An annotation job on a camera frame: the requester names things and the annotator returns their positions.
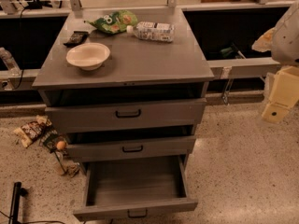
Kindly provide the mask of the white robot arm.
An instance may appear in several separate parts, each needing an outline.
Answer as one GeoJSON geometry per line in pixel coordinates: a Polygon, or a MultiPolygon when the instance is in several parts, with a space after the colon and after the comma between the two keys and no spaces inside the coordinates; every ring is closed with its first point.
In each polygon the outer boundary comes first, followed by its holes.
{"type": "Polygon", "coordinates": [[[299,100],[299,1],[292,3],[274,28],[261,35],[253,50],[271,51],[272,59],[281,65],[273,75],[273,83],[262,119],[279,123],[299,100]]]}

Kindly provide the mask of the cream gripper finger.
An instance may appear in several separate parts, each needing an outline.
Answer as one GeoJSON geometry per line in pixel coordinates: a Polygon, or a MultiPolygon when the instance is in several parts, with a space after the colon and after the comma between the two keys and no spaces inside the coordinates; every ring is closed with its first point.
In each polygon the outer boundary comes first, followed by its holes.
{"type": "Polygon", "coordinates": [[[274,74],[262,119],[270,123],[281,122],[299,101],[299,68],[287,66],[274,74]]]}

